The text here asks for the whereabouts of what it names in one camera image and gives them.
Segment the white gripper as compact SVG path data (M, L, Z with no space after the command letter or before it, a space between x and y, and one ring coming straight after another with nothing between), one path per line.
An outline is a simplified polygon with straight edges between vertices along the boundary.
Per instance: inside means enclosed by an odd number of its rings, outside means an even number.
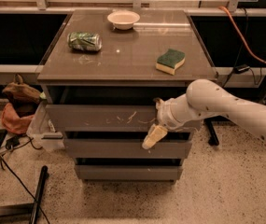
M168 134L168 131L176 131L182 126L181 115L183 110L179 100L171 98L163 101L162 98L156 97L153 101L157 109L157 121L160 125L153 124L150 127L142 144L144 149L154 147Z

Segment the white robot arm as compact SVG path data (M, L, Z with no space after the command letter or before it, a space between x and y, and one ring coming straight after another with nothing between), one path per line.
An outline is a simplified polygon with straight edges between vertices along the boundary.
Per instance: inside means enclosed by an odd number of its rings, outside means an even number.
M145 137L142 148L155 146L168 132L178 132L190 121L224 117L266 143L266 105L247 101L222 89L218 84L197 79L186 93L156 102L157 123Z

